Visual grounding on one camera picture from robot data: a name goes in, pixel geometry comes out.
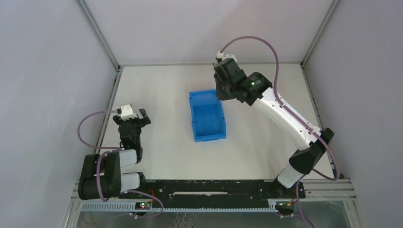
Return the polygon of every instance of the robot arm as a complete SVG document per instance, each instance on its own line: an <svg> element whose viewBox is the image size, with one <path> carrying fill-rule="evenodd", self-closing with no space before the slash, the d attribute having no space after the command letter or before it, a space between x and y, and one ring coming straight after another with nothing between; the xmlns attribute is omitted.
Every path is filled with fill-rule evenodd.
<svg viewBox="0 0 403 228"><path fill-rule="evenodd" d="M254 72L250 76L246 76L235 59L231 57L217 60L218 63L214 66L217 98L219 100L236 98L241 103L246 102L249 106L257 108L285 131L295 144L297 151L290 157L289 163L275 180L286 189L291 188L303 175L312 171L326 152L324 146L312 133L317 133L326 143L329 143L333 138L333 132L328 128L321 130L309 123L281 96L279 97L283 104L280 105L274 96L272 83L262 74ZM306 129L283 106L287 106L293 111L313 129L313 132Z"/></svg>

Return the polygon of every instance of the blue plastic container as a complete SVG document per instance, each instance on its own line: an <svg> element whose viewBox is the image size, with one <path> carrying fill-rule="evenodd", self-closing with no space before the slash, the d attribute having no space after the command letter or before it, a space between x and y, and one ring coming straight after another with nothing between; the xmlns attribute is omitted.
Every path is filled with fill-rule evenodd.
<svg viewBox="0 0 403 228"><path fill-rule="evenodd" d="M192 128L195 142L225 139L224 111L215 89L189 93Z"/></svg>

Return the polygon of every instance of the gray wall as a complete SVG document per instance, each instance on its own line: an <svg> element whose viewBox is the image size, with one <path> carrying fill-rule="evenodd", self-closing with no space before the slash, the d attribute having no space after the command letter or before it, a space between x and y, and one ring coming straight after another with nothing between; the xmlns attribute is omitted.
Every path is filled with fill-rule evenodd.
<svg viewBox="0 0 403 228"><path fill-rule="evenodd" d="M344 0L307 72L369 227L401 227L403 1Z"/></svg>
<svg viewBox="0 0 403 228"><path fill-rule="evenodd" d="M73 0L3 0L0 21L0 227L61 227L115 71Z"/></svg>

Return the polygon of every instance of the metal frame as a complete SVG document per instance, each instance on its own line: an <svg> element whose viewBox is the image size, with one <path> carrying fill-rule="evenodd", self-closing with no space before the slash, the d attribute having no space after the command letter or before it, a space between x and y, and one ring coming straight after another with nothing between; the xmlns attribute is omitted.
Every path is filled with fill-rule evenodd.
<svg viewBox="0 0 403 228"><path fill-rule="evenodd" d="M308 92L312 101L312 106L314 107L314 111L319 123L319 126L323 128L323 123L320 117L320 112L318 110L316 100L314 98L314 94L312 92L311 85L309 83L307 74L305 72L305 65L309 60L310 56L312 55L315 46L317 45L318 41L320 40L326 26L328 25L330 19L332 18L335 10L337 9L341 0L333 0L329 10L326 13L324 20L322 21L318 31L315 34L315 38L312 41L307 53L305 54L301 65L301 70L304 75L304 79L306 82L306 86L308 88ZM82 10L86 20L88 21L91 29L94 32L97 40L99 41L100 45L104 49L105 53L109 57L111 63L116 69L116 75L114 77L113 85L109 94L109 101L106 104L106 110L110 110L112 108L116 91L119 85L120 77L122 75L121 66L118 64L115 56L111 48L109 47L104 35L102 34L94 16L92 15L90 9L85 0L76 0L77 5ZM108 122L108 116L106 115L97 134L97 145L101 145L106 125ZM305 199L300 199L300 201L342 201L347 213L347 217L350 223L351 228L365 228L366 224L364 222L360 207L358 205L357 198L355 196L355 192L350 180L337 180L337 181L329 181L329 180L304 180L303 181L305 186ZM136 211L134 209L134 204L141 199L110 199L108 202L103 203L100 200L87 200L82 201L78 197L78 181L76 182L75 188L73 190L73 194L70 199L70 203L67 209L66 216L63 221L64 228L75 228L78 223L78 218L80 212L82 211ZM257 209L193 209L190 210L192 212L275 212L274 205L280 201L286 201L290 199L270 199L268 200L268 207L267 208L257 208ZM167 209L167 212L182 212L187 211L186 209Z"/></svg>

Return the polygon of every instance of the table surface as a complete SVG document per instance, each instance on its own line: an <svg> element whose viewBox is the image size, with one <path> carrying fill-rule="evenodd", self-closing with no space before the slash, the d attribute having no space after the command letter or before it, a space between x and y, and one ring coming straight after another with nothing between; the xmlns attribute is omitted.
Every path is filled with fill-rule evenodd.
<svg viewBox="0 0 403 228"><path fill-rule="evenodd" d="M274 81L275 65L240 65ZM124 167L123 173L143 172L147 179L225 180L274 179L296 147L267 116L246 103L222 102L227 138L194 142L189 92L215 89L212 65L126 66L113 109L132 104L144 108L151 119L141 133L143 159ZM298 64L281 64L279 93L308 121L317 125L314 109ZM110 116L103 146L118 146L118 126ZM325 155L315 167L328 176ZM321 179L316 173L307 179Z"/></svg>

